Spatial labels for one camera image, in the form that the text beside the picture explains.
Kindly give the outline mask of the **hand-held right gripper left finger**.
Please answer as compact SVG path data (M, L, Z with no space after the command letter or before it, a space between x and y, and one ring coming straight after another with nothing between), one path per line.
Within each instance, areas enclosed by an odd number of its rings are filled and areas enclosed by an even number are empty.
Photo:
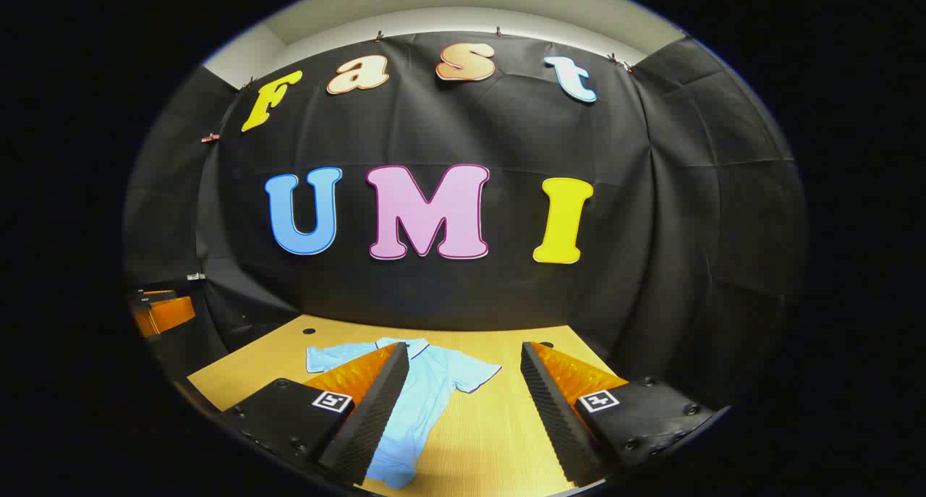
M360 485L408 368L407 343L394 342L308 382L271 381L219 421L295 470Z

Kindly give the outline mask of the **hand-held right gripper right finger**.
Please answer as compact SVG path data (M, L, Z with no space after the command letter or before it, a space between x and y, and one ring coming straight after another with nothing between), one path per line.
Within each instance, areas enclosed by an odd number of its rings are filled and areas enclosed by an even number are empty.
M523 342L520 371L566 479L579 486L651 470L718 419L652 376L625 381L539 342Z

